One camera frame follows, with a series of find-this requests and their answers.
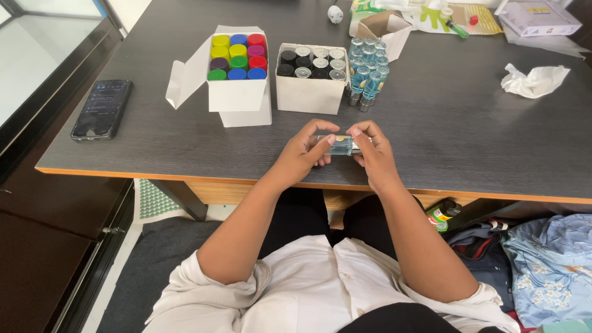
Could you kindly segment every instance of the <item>red cap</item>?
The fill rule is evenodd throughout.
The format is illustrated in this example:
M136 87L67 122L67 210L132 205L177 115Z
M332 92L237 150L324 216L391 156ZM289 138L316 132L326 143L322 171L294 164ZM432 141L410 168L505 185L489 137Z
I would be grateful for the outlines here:
M262 34L250 34L247 43L251 45L261 45L265 47L265 37Z
M262 68L267 72L267 60L262 56L252 56L249 59L249 69Z

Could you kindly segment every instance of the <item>white box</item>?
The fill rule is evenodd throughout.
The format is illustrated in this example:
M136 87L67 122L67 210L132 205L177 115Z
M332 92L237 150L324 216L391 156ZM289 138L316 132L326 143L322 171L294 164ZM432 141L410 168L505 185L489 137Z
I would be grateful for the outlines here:
M173 62L166 99L175 109L207 80L212 37L220 34L262 34L269 53L267 37L259 27L219 25L186 63ZM220 113L224 127L270 125L269 70L268 66L267 77L261 80L208 81L209 111Z
M508 2L499 17L520 37L569 36L582 26L553 1Z
M405 21L395 11L385 11L366 17L358 22L355 37L364 39L373 37L387 45L385 50L388 61L399 59L403 46L409 37L413 25Z
M286 50L294 51L298 46L308 47L311 55L313 50L318 47L327 50L340 49L345 53L346 69L349 67L348 51L343 47L288 43L282 43L279 47L278 66L281 63L279 55ZM349 83L349 70L344 72L346 75L345 81L301 79L276 75L275 85L278 94L278 110L337 114L339 105L341 104L341 97L343 96L343 89Z

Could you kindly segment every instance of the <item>black pants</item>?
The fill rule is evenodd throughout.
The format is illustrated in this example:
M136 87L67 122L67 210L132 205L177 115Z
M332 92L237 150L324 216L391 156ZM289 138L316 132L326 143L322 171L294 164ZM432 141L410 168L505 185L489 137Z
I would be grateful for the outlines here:
M423 210L421 202L417 203ZM329 229L323 190L291 187L279 197L263 240L259 259L309 235L325 235L331 246L343 238L357 238L397 260L382 203L376 194L345 210L343 230Z

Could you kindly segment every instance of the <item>floral fabric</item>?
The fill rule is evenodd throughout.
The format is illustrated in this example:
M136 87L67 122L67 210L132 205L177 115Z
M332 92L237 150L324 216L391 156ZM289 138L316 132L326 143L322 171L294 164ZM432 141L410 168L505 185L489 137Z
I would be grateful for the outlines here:
M530 221L508 236L514 305L525 327L592 318L592 214Z

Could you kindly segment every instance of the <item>smartphone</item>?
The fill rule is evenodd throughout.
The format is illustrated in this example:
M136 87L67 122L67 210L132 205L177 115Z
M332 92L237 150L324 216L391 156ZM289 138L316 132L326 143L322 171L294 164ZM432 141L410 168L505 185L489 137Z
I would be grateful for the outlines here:
M131 86L130 80L96 81L70 138L76 141L112 139L117 133Z

